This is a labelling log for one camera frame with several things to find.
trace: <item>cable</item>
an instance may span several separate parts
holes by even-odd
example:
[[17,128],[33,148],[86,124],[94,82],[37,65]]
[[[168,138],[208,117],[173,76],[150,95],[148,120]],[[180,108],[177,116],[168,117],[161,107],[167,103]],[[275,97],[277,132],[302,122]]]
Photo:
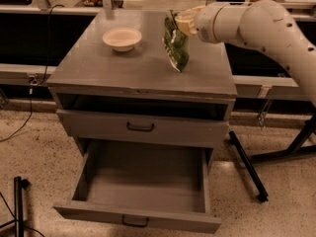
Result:
[[[10,207],[9,207],[9,205],[8,205],[8,202],[4,199],[4,197],[3,197],[3,195],[2,195],[1,192],[0,192],[0,197],[1,197],[1,199],[3,200],[4,204],[6,205],[6,207],[8,208],[8,210],[10,211],[10,214],[12,215],[12,217],[14,218],[14,220],[15,220],[15,221],[18,221],[17,218],[16,218],[16,216],[13,214],[12,210],[10,209]],[[37,234],[39,234],[40,236],[45,237],[41,232],[39,232],[38,230],[36,230],[36,229],[34,229],[34,228],[30,227],[30,226],[27,226],[27,225],[25,225],[25,224],[23,224],[23,226],[24,226],[24,228],[27,228],[27,229],[29,229],[29,230],[31,230],[31,231],[34,231],[34,232],[37,232]]]
[[28,121],[30,120],[32,114],[33,114],[33,108],[32,108],[32,93],[33,93],[33,86],[31,86],[30,88],[30,114],[28,116],[28,118],[25,120],[25,122],[21,125],[21,127],[19,129],[17,129],[15,132],[13,132],[10,136],[0,139],[0,142],[4,142],[7,141],[9,139],[11,139],[14,135],[16,135],[24,126],[27,125]]
[[14,219],[16,218],[16,216],[13,214],[12,210],[9,207],[9,204],[7,203],[7,201],[4,199],[2,193],[0,192],[0,197],[3,199],[4,204],[6,205],[6,207],[8,208],[8,210],[10,211],[11,215],[14,217]]
[[45,71],[43,73],[43,77],[42,77],[42,80],[38,83],[38,85],[41,85],[45,82],[46,80],[46,75],[47,75],[47,69],[48,69],[48,63],[49,63],[49,60],[50,60],[50,50],[51,50],[51,28],[50,28],[50,16],[52,14],[52,11],[54,8],[56,7],[64,7],[63,5],[61,4],[57,4],[57,5],[54,5],[53,7],[50,8],[50,11],[48,13],[48,17],[47,17],[47,30],[48,30],[48,38],[47,38],[47,41],[48,41],[48,49],[47,49],[47,59],[46,59],[46,67],[45,67]]

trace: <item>metal frame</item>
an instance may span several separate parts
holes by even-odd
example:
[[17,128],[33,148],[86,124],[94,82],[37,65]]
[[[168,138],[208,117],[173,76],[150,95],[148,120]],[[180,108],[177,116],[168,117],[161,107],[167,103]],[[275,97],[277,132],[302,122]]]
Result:
[[15,224],[15,236],[24,237],[24,219],[23,219],[23,197],[22,188],[28,185],[26,180],[21,177],[14,178],[14,219],[0,225],[0,229],[10,224]]
[[298,158],[312,154],[316,155],[316,145],[302,146],[304,142],[310,137],[310,135],[315,132],[315,130],[316,114],[314,114],[313,117],[305,123],[305,126],[285,150],[253,155],[251,157],[251,161],[253,163],[261,163],[289,158]]
[[254,181],[259,194],[257,196],[259,201],[268,201],[268,193],[263,185],[263,183],[261,182],[255,168],[253,167],[252,163],[250,162],[246,152],[244,151],[244,148],[242,147],[242,145],[239,142],[239,139],[237,138],[236,134],[234,131],[230,131],[229,132],[230,135],[230,142],[235,145],[241,159],[243,160],[252,180]]

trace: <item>white bowl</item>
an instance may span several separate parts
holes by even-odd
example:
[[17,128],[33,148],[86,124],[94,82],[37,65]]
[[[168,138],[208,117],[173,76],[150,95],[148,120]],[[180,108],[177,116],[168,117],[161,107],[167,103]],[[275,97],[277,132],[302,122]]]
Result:
[[116,51],[130,51],[141,40],[141,32],[134,28],[115,28],[103,35],[103,42]]

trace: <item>speckled floor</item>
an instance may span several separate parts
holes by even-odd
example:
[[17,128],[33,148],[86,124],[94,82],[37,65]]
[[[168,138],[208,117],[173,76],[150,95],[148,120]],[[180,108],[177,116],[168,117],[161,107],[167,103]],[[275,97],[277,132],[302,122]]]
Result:
[[[50,103],[34,104],[26,127],[0,143],[0,191],[13,208],[13,179],[21,176],[31,185],[24,190],[27,224],[44,236],[108,237],[212,236],[161,229],[138,229],[106,223],[72,221],[53,208],[66,201],[82,160]],[[28,102],[12,103],[0,111],[0,138],[15,131],[28,117]],[[286,148],[309,116],[268,115],[261,129],[256,114],[233,113],[231,127],[249,155]],[[211,212],[222,219],[216,237],[312,237],[316,234],[316,157],[256,165],[269,201],[259,203],[254,184],[227,140],[216,152],[209,175]],[[11,220],[0,202],[0,225]],[[13,228],[0,236],[14,236]],[[26,230],[25,236],[39,236]]]

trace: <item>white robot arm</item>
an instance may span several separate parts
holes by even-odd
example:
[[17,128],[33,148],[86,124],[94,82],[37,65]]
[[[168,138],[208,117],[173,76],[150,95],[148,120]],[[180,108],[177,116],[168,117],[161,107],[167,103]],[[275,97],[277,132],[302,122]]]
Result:
[[286,9],[272,0],[251,5],[215,2],[176,18],[185,34],[202,41],[259,51],[283,67],[316,106],[316,47]]

